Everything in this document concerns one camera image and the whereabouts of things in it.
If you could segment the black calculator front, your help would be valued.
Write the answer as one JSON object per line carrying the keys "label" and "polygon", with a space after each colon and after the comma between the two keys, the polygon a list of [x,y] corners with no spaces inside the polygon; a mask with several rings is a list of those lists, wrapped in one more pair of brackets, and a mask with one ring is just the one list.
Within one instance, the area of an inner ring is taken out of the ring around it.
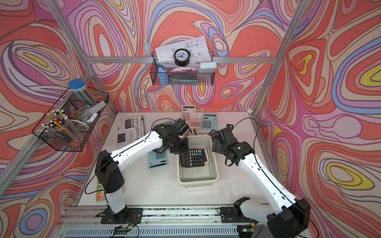
{"label": "black calculator front", "polygon": [[182,168],[197,168],[205,165],[202,153],[196,149],[190,149],[179,155],[180,166]]}

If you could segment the black calculator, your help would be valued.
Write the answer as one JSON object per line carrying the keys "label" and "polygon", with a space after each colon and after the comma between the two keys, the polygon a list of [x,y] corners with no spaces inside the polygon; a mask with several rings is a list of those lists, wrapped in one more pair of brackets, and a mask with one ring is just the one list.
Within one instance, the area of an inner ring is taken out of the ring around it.
{"label": "black calculator", "polygon": [[205,165],[202,153],[196,149],[190,149],[179,155],[180,166],[182,168],[197,168]]}
{"label": "black calculator", "polygon": [[167,150],[167,148],[165,146],[161,146],[159,148],[154,149],[153,152],[158,153],[158,154],[163,154],[166,150]]}

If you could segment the pink calculator front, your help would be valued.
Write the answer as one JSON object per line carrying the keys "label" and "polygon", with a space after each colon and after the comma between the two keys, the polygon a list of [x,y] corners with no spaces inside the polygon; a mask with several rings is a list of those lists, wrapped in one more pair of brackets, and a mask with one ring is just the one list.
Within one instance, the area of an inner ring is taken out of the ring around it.
{"label": "pink calculator front", "polygon": [[208,164],[210,162],[209,153],[206,146],[202,146],[196,149],[198,152],[202,153],[204,163]]}

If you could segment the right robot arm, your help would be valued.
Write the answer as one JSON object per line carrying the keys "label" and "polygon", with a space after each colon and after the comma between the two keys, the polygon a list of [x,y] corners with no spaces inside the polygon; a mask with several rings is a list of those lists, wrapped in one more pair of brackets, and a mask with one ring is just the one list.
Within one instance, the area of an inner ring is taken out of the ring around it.
{"label": "right robot arm", "polygon": [[268,201],[265,206],[242,197],[234,203],[236,213],[267,226],[275,238],[294,238],[306,230],[310,224],[310,204],[289,192],[263,165],[252,146],[236,139],[232,125],[216,134],[212,151],[224,155],[245,172]]}

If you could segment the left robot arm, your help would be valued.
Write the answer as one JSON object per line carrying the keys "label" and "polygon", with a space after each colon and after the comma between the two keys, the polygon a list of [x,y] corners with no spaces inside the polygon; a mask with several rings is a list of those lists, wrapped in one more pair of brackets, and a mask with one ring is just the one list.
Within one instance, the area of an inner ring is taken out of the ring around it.
{"label": "left robot arm", "polygon": [[172,154],[181,154],[189,149],[187,133],[190,127],[182,119],[172,125],[157,124],[150,132],[137,141],[108,152],[98,154],[95,176],[102,185],[106,202],[111,213],[117,215],[126,210],[122,187],[125,179],[122,175],[128,166],[149,152],[164,147]]}

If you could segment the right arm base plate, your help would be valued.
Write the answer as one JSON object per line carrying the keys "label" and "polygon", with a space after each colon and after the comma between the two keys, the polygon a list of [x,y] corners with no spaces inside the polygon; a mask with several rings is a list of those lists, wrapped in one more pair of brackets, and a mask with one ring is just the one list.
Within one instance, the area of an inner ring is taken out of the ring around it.
{"label": "right arm base plate", "polygon": [[258,224],[258,221],[244,217],[240,212],[237,212],[234,207],[220,207],[217,209],[222,223],[250,223]]}

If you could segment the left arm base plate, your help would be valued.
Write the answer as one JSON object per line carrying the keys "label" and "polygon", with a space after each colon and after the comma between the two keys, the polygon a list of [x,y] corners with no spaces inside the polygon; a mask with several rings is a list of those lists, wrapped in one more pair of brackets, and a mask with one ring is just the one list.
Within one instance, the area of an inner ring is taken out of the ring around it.
{"label": "left arm base plate", "polygon": [[109,208],[97,214],[101,218],[101,224],[140,224],[142,220],[142,208],[125,207],[121,212],[114,214]]}

